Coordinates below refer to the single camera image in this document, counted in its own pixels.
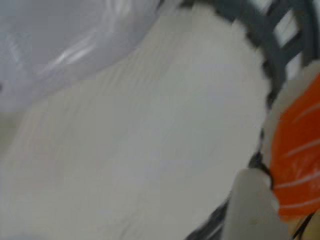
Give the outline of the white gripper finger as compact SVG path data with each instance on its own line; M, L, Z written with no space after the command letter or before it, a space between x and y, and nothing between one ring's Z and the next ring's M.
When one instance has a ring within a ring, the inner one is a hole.
M257 152L233 182L223 227L224 240L289 240L288 224L278 215L273 179Z

